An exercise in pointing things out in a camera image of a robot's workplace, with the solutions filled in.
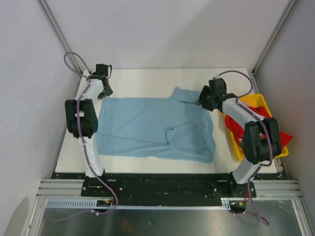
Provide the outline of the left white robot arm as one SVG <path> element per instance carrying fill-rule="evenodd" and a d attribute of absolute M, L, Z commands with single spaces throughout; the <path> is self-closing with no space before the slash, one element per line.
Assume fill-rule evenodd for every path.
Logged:
<path fill-rule="evenodd" d="M 95 103 L 102 99 L 104 92 L 103 81 L 91 79 L 86 81 L 79 95 L 64 103 L 68 132 L 79 143 L 85 161 L 85 175 L 90 178 L 104 174 L 96 144 L 98 116 L 95 111 Z"/>

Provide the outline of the light blue t shirt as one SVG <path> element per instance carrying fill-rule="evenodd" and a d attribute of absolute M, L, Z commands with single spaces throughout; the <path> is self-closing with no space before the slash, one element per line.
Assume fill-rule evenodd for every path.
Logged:
<path fill-rule="evenodd" d="M 168 98 L 104 99 L 98 153 L 211 163 L 216 149 L 213 121 L 196 104 L 199 94 L 176 87 Z"/>

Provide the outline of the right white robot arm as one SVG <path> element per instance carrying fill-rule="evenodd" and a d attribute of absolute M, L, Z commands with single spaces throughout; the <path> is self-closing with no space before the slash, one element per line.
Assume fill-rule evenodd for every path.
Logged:
<path fill-rule="evenodd" d="M 231 173 L 233 181 L 228 183 L 227 192 L 239 197 L 245 191 L 245 183 L 253 180 L 262 167 L 271 166 L 273 159 L 282 152 L 280 131 L 275 118 L 259 115 L 233 93 L 227 93 L 224 79 L 214 78 L 204 86 L 197 105 L 208 111 L 219 110 L 231 117 L 244 130 L 244 159 Z"/>

